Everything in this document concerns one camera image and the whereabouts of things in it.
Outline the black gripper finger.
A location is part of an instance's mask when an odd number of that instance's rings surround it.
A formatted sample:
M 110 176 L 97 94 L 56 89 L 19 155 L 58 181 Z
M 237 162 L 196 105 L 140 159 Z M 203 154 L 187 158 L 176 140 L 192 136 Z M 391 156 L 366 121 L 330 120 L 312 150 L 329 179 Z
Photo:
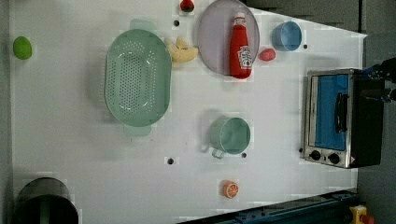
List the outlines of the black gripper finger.
M 371 100 L 377 100 L 384 103 L 391 103 L 396 101 L 396 90 L 395 89 L 384 89 L 384 90 L 363 90 L 361 96 Z
M 396 58 L 383 61 L 381 64 L 375 64 L 362 72 L 365 76 L 373 80 L 386 80 L 392 83 L 396 82 Z

